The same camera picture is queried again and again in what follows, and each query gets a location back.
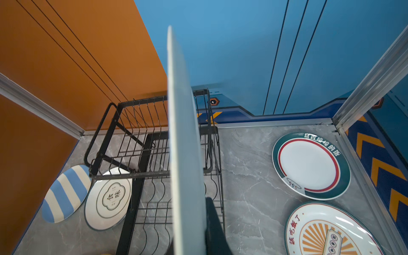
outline plate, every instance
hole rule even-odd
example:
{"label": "plate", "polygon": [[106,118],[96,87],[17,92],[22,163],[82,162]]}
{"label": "plate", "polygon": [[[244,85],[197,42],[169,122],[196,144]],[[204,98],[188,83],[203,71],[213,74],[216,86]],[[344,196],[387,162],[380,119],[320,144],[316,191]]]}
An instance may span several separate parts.
{"label": "plate", "polygon": [[[110,172],[119,174],[119,167]],[[106,230],[126,215],[132,193],[132,179],[99,180],[95,182],[85,202],[85,220],[94,230]]]}
{"label": "plate", "polygon": [[207,215],[197,112],[186,62],[167,32],[168,106],[175,254],[206,254]]}
{"label": "plate", "polygon": [[300,205],[285,225],[288,255],[384,255],[377,240],[353,216],[323,202]]}
{"label": "plate", "polygon": [[350,185],[350,168],[339,148],[305,132],[282,136],[273,147],[273,165],[286,185],[315,200],[341,196]]}
{"label": "plate", "polygon": [[85,200],[91,187],[89,168],[76,165],[63,172],[51,185],[42,203],[42,217],[51,223],[71,216]]}

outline plate rim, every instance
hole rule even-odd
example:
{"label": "plate rim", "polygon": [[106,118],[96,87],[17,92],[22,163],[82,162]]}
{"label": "plate rim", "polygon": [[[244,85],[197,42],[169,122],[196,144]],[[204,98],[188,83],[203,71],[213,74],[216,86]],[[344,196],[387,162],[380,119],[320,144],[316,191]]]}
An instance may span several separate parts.
{"label": "plate rim", "polygon": [[[84,165],[84,164],[78,164],[78,165],[74,165],[74,166],[85,166],[85,167],[87,167],[88,170],[89,170],[89,167],[86,166],[86,165]],[[65,170],[64,172],[60,173],[60,175],[54,180],[54,182],[56,182],[56,181],[58,180],[58,178],[59,178],[63,173],[65,173],[65,172],[71,170],[74,166],[72,166],[72,167],[68,168],[67,170]],[[48,223],[54,223],[54,224],[55,224],[55,223],[60,223],[60,222],[62,222],[62,221],[65,221],[65,220],[68,219],[71,215],[73,215],[73,214],[81,207],[81,205],[82,205],[83,203],[86,202],[86,200],[88,199],[88,194],[89,194],[89,191],[91,190],[91,188],[92,188],[92,179],[91,179],[91,185],[89,186],[88,193],[86,193],[86,197],[84,198],[84,200],[81,201],[81,203],[79,204],[78,208],[76,208],[70,215],[68,215],[67,217],[64,217],[62,220],[57,221],[57,222],[49,222],[49,221],[47,221],[47,220],[44,219],[44,216],[43,216],[43,214],[42,214],[42,208],[43,208],[43,207],[42,207],[42,204],[44,203],[44,200],[45,200],[45,197],[44,197],[44,199],[42,200],[41,205],[40,205],[40,208],[41,208],[41,217],[43,218],[43,220],[45,220],[45,221],[48,222]]]}
{"label": "plate rim", "polygon": [[117,223],[115,223],[115,224],[112,225],[111,227],[108,227],[108,228],[105,228],[105,229],[96,229],[96,228],[93,228],[91,225],[89,225],[88,220],[86,219],[86,214],[85,214],[85,212],[86,212],[86,202],[88,201],[89,193],[91,192],[91,189],[93,188],[93,186],[95,185],[95,183],[96,183],[96,182],[94,182],[93,184],[91,184],[91,187],[89,188],[88,194],[86,195],[86,198],[84,199],[84,202],[85,202],[85,204],[84,204],[84,218],[85,218],[85,222],[86,222],[86,224],[88,225],[88,227],[89,227],[90,229],[92,229],[93,231],[106,231],[106,230],[108,230],[108,229],[110,229],[110,228],[113,228],[113,227],[115,227],[116,225],[118,225],[118,224],[126,217],[127,212],[126,212],[126,214],[122,217],[122,219],[120,219]]}
{"label": "plate rim", "polygon": [[284,232],[285,232],[285,233],[284,233],[284,238],[285,238],[284,243],[285,243],[285,250],[286,250],[286,254],[287,254],[287,255],[290,255],[290,254],[289,254],[289,250],[288,250],[288,244],[287,244],[287,242],[286,242],[287,229],[288,229],[289,220],[290,220],[291,216],[293,215],[293,213],[294,213],[297,209],[299,209],[300,207],[302,207],[302,206],[304,206],[304,205],[307,205],[307,204],[323,204],[323,205],[327,205],[327,206],[333,207],[333,208],[335,208],[335,209],[341,211],[342,213],[346,214],[347,216],[349,216],[350,218],[352,218],[353,220],[355,220],[358,224],[360,224],[360,226],[363,227],[364,230],[368,232],[368,234],[369,234],[369,235],[372,237],[372,239],[375,241],[375,243],[376,243],[377,247],[379,248],[379,250],[381,251],[382,255],[385,255],[385,254],[386,254],[386,253],[384,252],[383,248],[381,247],[380,242],[375,238],[375,236],[371,233],[371,231],[369,231],[368,228],[367,228],[364,224],[362,224],[361,221],[359,221],[356,217],[354,217],[353,215],[349,214],[348,212],[346,212],[345,210],[341,209],[340,207],[337,207],[337,206],[335,206],[335,205],[329,204],[329,203],[327,203],[327,202],[323,202],[323,201],[307,201],[307,202],[301,203],[299,206],[297,206],[295,209],[293,209],[293,210],[291,211],[291,213],[289,213],[288,219],[286,220],[285,229],[284,229]]}
{"label": "plate rim", "polygon": [[282,135],[278,140],[276,140],[276,142],[275,142],[275,144],[273,145],[273,148],[272,148],[272,165],[273,165],[273,167],[274,167],[274,169],[275,169],[275,172],[278,174],[278,177],[283,181],[283,183],[284,183],[286,186],[288,186],[288,187],[289,187],[291,190],[293,190],[294,192],[296,192],[296,193],[298,193],[298,194],[300,194],[300,195],[302,195],[302,196],[304,196],[304,197],[313,199],[313,200],[326,201],[326,200],[332,200],[332,199],[338,198],[338,197],[340,197],[341,195],[343,195],[343,194],[348,190],[348,188],[349,188],[349,186],[350,186],[350,183],[351,183],[351,170],[350,170],[350,165],[349,165],[349,163],[348,163],[346,157],[344,157],[344,156],[343,156],[343,157],[344,157],[344,159],[345,159],[345,161],[346,161],[346,163],[347,163],[348,171],[349,171],[349,173],[350,173],[350,178],[349,178],[349,180],[348,180],[348,184],[347,184],[347,186],[345,187],[345,189],[344,189],[340,194],[338,194],[338,195],[335,196],[335,197],[319,198],[319,197],[311,197],[311,196],[309,196],[309,195],[300,193],[299,191],[297,191],[297,190],[291,188],[291,186],[290,186],[286,181],[284,181],[283,178],[280,176],[280,174],[279,174],[279,172],[278,172],[278,170],[277,170],[277,168],[276,168],[276,166],[275,166],[275,160],[274,160],[274,151],[275,151],[276,144],[277,144],[284,136],[290,135],[290,134],[297,134],[297,133],[309,133],[309,134],[311,134],[311,135],[315,135],[315,136],[317,136],[317,137],[321,137],[321,136],[319,136],[319,135],[316,135],[316,134],[313,134],[313,133],[310,133],[310,132],[298,131],[298,132],[291,132],[291,133],[284,134],[284,135]]}

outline blue and white striped plate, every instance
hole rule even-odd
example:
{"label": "blue and white striped plate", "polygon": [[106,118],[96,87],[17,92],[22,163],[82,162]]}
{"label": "blue and white striped plate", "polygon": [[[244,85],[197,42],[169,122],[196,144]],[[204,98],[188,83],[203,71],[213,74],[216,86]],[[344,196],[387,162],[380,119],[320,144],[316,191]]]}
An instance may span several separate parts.
{"label": "blue and white striped plate", "polygon": [[91,187],[89,167],[73,166],[51,185],[42,203],[42,217],[51,223],[61,222],[73,214],[85,200]]}

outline dish rack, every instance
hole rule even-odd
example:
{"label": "dish rack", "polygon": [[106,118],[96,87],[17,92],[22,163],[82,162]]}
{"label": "dish rack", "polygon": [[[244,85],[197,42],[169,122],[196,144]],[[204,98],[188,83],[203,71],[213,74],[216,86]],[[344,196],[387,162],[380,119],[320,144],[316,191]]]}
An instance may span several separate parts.
{"label": "dish rack", "polygon": [[[206,197],[225,231],[218,129],[208,89],[193,92],[197,109]],[[113,118],[100,143],[109,112]],[[167,96],[109,104],[84,161],[95,180],[132,178],[132,196],[116,254],[165,254],[173,236]],[[110,169],[119,167],[120,174]]]}

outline white plate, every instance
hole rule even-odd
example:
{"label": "white plate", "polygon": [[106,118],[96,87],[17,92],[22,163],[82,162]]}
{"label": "white plate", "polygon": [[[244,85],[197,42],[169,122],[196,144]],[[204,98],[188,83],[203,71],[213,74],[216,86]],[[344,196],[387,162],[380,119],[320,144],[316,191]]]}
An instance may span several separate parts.
{"label": "white plate", "polygon": [[315,200],[341,196],[350,184],[350,169],[341,151],[327,139],[296,132],[273,147],[273,164],[286,185]]}
{"label": "white plate", "polygon": [[[119,174],[119,168],[110,170]],[[85,202],[85,220],[95,230],[106,230],[126,215],[132,194],[132,179],[99,180],[95,182]]]}
{"label": "white plate", "polygon": [[300,205],[285,225],[288,255],[384,255],[384,251],[357,219],[323,202]]}
{"label": "white plate", "polygon": [[186,62],[171,27],[167,60],[174,253],[203,255],[207,219],[200,133]]}

